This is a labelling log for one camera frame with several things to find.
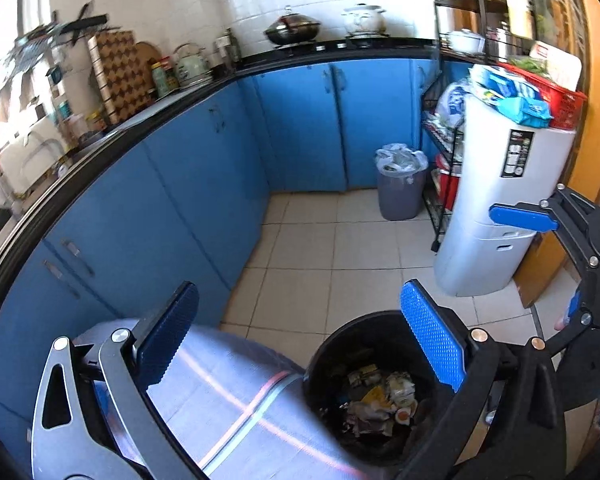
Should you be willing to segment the red plastic basket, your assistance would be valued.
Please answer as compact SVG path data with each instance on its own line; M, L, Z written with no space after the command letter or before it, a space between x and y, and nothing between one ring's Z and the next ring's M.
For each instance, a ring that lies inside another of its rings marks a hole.
M574 130L580 124L582 107L588 100L584 93L568 90L541 75L531 73L523 68L506 63L500 63L498 66L524 77L526 81L539 89L542 99L547 102L550 108L550 114L552 115L550 126L552 128Z

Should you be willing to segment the black wok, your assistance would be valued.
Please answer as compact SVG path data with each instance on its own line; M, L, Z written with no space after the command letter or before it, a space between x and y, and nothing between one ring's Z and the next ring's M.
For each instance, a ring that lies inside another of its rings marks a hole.
M304 44L314 41L320 32L321 22L286 6L285 12L264 31L264 36L275 47Z

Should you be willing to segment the white dish rack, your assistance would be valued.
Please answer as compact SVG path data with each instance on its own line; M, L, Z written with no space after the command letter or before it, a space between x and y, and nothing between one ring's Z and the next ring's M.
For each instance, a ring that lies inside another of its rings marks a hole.
M12 192L23 195L68 151L69 145L55 127L32 129L1 150L0 169Z

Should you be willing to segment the green kettle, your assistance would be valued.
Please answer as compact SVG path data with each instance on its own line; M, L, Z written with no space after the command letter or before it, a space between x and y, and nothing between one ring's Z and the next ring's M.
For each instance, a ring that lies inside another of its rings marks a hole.
M204 48L186 42L173 52L174 70L182 88L208 84L212 81L210 67L204 56Z

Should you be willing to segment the black metal shelf rack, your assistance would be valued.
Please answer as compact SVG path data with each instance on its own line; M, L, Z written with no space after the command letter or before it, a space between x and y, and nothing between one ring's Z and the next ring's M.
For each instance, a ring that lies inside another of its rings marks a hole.
M498 102L513 99L518 87L534 98L540 95L533 84L498 66L498 62L490 58L486 51L473 56L464 74L456 76L450 71L453 62L449 56L454 51L453 48L437 50L436 59L440 68L434 82L422 94L422 134L430 137L439 153L431 170L430 188L422 194L434 225L433 252L438 252L448 229L460 184L466 98L475 96L502 114L498 110Z

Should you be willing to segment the grey bin with bag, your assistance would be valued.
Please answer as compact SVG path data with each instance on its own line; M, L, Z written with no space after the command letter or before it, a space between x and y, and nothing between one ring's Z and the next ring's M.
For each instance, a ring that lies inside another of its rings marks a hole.
M388 221L415 218L422 206L428 158L404 143L386 144L376 151L378 204Z

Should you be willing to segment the blue kitchen cabinets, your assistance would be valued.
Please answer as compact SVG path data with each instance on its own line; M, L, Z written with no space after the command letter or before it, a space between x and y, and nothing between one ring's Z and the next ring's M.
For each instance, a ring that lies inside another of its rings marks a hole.
M195 285L197 313L148 396L212 479L371 479L306 405L303 364L353 315L430 280L434 231L364 217L344 135L408 58L273 70L172 96L102 140L0 248L0 479L94 458L41 434L68 422L40 389L53 343L98 349Z

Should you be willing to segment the wooden checkered board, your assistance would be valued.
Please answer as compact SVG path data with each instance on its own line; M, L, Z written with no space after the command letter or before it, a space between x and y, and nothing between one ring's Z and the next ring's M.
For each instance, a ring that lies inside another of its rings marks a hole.
M149 62L162 52L148 41L136 41L132 30L96 32L87 40L97 88L110 125L126 122L157 99Z

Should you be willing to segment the white cooking pot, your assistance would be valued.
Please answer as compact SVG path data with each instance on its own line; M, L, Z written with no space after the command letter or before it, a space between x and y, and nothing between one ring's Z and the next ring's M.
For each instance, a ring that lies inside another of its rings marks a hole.
M356 6L350 6L342 12L344 28L351 37L385 36L385 12L382 6L374 4L358 3Z

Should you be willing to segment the white appliance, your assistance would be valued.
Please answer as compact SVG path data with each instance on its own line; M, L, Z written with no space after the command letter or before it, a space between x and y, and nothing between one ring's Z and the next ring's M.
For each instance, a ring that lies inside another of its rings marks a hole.
M537 204L552 194L576 133L518 125L475 96L466 98L460 184L452 217L434 259L448 295L487 295L504 288L535 232L497 224L494 204Z

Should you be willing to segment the black trash bin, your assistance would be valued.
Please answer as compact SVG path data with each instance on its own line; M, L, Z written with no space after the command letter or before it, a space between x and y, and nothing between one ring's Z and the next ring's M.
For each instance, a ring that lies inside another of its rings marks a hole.
M403 314L366 314L333 332L314 354L303 394L316 445L332 478L455 479L489 387L472 342L465 379L438 377Z

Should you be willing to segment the black kitchen countertop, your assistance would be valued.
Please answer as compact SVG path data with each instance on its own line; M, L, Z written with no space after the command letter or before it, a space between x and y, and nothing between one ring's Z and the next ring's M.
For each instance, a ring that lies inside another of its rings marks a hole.
M271 196L373 186L376 150L414 140L433 55L422 38L270 51L113 128L0 249L0 398L29 416L56 338L134 322L185 282L218 327Z

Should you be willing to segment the blue checked tablecloth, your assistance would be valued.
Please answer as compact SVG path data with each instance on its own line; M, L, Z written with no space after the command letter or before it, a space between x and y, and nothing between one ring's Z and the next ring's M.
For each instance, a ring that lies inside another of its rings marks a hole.
M147 393L211 479L385 479L345 451L303 396L301 366L216 328L189 327Z

